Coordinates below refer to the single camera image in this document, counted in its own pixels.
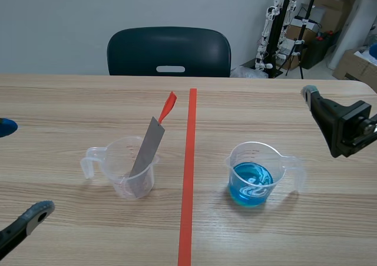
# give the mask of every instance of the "measuring cup with blue liquid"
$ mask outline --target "measuring cup with blue liquid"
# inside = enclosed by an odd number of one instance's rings
[[[301,161],[283,156],[260,142],[237,145],[226,159],[230,170],[230,196],[240,205],[257,206],[266,201],[286,172],[295,173],[295,189],[300,191],[306,179]]]

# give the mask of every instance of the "chair handle hole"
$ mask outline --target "chair handle hole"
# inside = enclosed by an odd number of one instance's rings
[[[186,69],[180,66],[162,65],[156,68],[159,73],[184,73]]]

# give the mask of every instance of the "wooden table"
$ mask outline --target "wooden table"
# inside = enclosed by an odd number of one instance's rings
[[[350,105],[377,95],[364,83],[231,78],[0,75],[0,116],[19,130],[0,139],[0,228],[52,199],[55,212],[2,265],[177,265],[189,88],[198,88],[193,265],[377,265],[377,144],[333,159],[300,95],[313,84]],[[84,179],[87,148],[143,136],[170,90],[156,183],[128,201],[97,172]],[[227,192],[223,163],[245,141],[303,158],[307,187],[287,177],[263,207]]]

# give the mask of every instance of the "white sink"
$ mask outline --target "white sink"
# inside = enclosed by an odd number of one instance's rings
[[[346,50],[363,46],[377,16],[377,0],[356,0],[329,63],[334,70]]]

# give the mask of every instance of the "empty measuring cup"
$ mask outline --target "empty measuring cup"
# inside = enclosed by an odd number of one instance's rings
[[[226,159],[226,165],[230,170],[230,195],[244,206],[265,202],[288,171],[295,173],[295,188],[298,191],[306,178],[298,158],[283,156],[260,142],[245,142],[236,146]]]
[[[107,147],[92,147],[80,162],[87,179],[94,177],[94,162],[98,162],[103,174],[113,184],[115,191],[123,198],[146,196],[154,185],[153,166],[160,158],[155,156],[149,166],[135,176],[129,176],[139,152],[143,138],[125,137]]]

